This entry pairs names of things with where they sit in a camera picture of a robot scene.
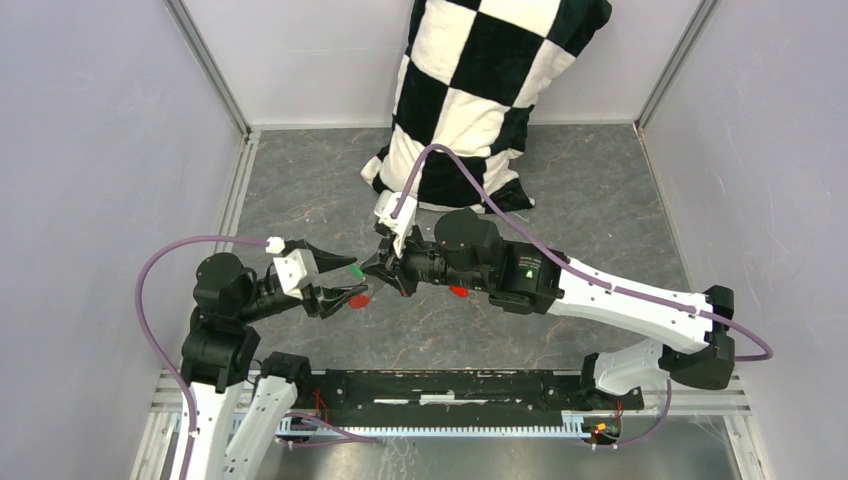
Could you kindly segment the key with green tag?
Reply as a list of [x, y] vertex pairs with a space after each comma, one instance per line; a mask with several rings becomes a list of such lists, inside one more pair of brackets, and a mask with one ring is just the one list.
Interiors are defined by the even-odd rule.
[[349, 270], [357, 279], [362, 280], [362, 279], [365, 278], [365, 274], [362, 272], [362, 270], [358, 266], [350, 265]]

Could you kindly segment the metal key holder red handle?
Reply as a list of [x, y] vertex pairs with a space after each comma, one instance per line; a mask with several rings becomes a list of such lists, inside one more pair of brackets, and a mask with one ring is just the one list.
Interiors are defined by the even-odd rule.
[[365, 291], [353, 296], [348, 301], [348, 305], [351, 309], [359, 310], [367, 307], [371, 303], [373, 298], [377, 295], [377, 293], [380, 292], [386, 286], [386, 284], [384, 282], [374, 281], [366, 282], [364, 283], [364, 286], [367, 287]]

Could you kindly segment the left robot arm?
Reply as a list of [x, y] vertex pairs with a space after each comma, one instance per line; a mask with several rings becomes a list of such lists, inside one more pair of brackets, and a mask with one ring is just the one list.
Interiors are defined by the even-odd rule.
[[189, 333], [182, 345], [178, 382], [183, 418], [174, 479], [253, 479], [284, 415], [306, 405], [314, 394], [311, 366], [304, 356], [275, 352], [261, 362], [253, 396], [241, 423], [233, 423], [260, 336], [253, 323], [301, 307], [327, 318], [364, 284], [322, 288], [321, 273], [347, 267], [355, 258], [323, 251], [304, 240], [269, 240], [272, 263], [265, 276], [229, 252], [215, 253], [198, 266]]

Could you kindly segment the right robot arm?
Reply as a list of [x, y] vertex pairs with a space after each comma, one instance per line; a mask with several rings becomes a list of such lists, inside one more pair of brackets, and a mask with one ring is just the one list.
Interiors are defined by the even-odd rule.
[[546, 256], [530, 243], [505, 240], [470, 209], [442, 216], [431, 241], [416, 225], [401, 235], [381, 219], [375, 229], [383, 239], [361, 269], [405, 297], [421, 283], [459, 287], [486, 294], [508, 313], [579, 317], [642, 335], [636, 345], [585, 358], [577, 392], [591, 408], [666, 380], [702, 390], [730, 382], [735, 343], [710, 317], [732, 314], [726, 287], [686, 293], [607, 276], [560, 252]]

